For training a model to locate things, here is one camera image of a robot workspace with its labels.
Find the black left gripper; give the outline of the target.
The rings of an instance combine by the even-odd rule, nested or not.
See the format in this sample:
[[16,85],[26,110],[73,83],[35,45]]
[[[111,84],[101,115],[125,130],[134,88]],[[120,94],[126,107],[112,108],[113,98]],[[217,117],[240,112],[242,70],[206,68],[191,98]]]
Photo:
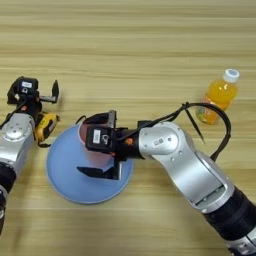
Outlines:
[[[17,87],[18,80],[15,80],[8,93],[7,93],[7,103],[16,104],[17,103]],[[52,86],[52,96],[30,96],[30,95],[21,95],[17,103],[17,113],[25,113],[28,115],[38,115],[42,111],[42,103],[52,103],[56,104],[59,97],[59,85],[58,81],[55,80]]]

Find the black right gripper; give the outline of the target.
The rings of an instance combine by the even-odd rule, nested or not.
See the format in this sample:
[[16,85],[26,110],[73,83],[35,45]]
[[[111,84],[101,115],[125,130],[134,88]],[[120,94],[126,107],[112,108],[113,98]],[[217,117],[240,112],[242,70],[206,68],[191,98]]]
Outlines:
[[117,128],[116,115],[117,113],[114,110],[110,110],[109,114],[107,112],[98,113],[83,121],[84,124],[105,124],[107,122],[107,127],[110,129],[109,154],[114,159],[113,166],[106,171],[99,168],[78,167],[79,172],[91,178],[120,180],[122,163],[128,159],[140,157],[138,135],[132,134],[132,130],[126,127]]

